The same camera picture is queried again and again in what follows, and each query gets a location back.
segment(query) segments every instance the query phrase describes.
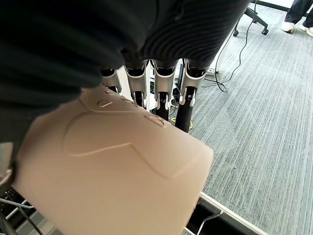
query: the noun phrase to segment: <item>white sneaker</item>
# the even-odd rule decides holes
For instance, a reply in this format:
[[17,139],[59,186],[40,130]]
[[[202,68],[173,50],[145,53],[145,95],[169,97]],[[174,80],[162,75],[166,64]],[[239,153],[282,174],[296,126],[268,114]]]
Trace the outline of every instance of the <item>white sneaker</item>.
[[294,31],[294,23],[282,22],[282,27],[281,28],[286,33],[293,33],[293,31]]
[[299,26],[299,28],[303,31],[305,31],[309,36],[313,37],[313,27],[311,28],[306,28],[302,25]]

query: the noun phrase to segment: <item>beige silicone pad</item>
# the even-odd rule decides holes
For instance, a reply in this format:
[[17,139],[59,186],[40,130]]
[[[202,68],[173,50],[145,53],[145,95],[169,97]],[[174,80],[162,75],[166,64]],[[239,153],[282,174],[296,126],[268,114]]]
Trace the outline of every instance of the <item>beige silicone pad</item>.
[[33,123],[14,188],[65,235],[179,235],[212,155],[99,86]]

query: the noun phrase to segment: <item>chair wheel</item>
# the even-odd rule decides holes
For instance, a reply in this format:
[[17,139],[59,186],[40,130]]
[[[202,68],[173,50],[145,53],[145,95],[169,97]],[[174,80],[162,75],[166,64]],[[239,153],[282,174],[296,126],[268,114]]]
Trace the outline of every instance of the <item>chair wheel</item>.
[[268,29],[264,29],[264,30],[262,31],[262,34],[263,34],[263,35],[267,35],[267,33],[268,33]]
[[235,31],[233,32],[233,36],[234,36],[234,37],[236,37],[238,34],[239,34],[238,30],[235,30]]

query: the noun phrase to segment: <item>dark pants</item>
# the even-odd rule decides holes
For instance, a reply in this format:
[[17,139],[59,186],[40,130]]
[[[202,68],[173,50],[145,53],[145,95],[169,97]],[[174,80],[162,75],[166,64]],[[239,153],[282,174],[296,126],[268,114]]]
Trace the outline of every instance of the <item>dark pants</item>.
[[[312,4],[313,0],[294,0],[291,8],[287,12],[285,21],[294,24],[298,23]],[[313,9],[309,12],[303,26],[307,28],[313,27]]]

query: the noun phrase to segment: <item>power cord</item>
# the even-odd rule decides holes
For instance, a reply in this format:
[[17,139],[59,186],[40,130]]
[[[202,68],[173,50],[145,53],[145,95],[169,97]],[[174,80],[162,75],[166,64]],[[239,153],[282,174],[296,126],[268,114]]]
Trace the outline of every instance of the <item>power cord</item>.
[[222,50],[221,50],[221,53],[220,53],[219,56],[217,57],[216,64],[215,64],[215,73],[214,73],[214,75],[215,75],[215,80],[210,80],[210,79],[206,79],[206,78],[205,78],[206,81],[216,82],[216,84],[210,85],[210,86],[201,86],[201,87],[207,88],[207,87],[218,86],[219,89],[220,89],[222,92],[224,92],[224,93],[227,92],[227,88],[225,87],[224,83],[231,80],[231,78],[232,78],[233,75],[234,75],[234,72],[235,72],[235,71],[240,67],[240,65],[241,65],[241,54],[242,54],[243,50],[245,49],[245,47],[246,47],[247,44],[248,44],[248,33],[249,33],[249,29],[250,29],[251,25],[253,24],[254,19],[255,19],[255,16],[256,16],[256,4],[257,4],[257,2],[258,2],[258,0],[256,0],[255,3],[254,3],[253,19],[252,19],[252,21],[251,21],[251,23],[250,23],[248,29],[246,30],[246,43],[245,43],[244,47],[241,49],[241,51],[240,51],[240,53],[239,53],[239,65],[233,70],[233,72],[231,73],[231,76],[230,76],[230,78],[229,78],[228,80],[226,80],[226,81],[224,81],[224,82],[219,82],[219,81],[218,81],[218,79],[217,79],[217,74],[216,74],[217,63],[218,63],[218,61],[219,61],[219,58],[220,58],[220,55],[221,55],[222,51],[225,49],[225,46],[227,45],[228,41],[229,41],[230,38],[233,36],[233,32],[235,31],[235,29],[233,29],[233,31],[232,31],[231,34],[229,35],[229,37],[228,37],[226,43],[224,44],[224,46],[223,46],[223,48],[222,48]]

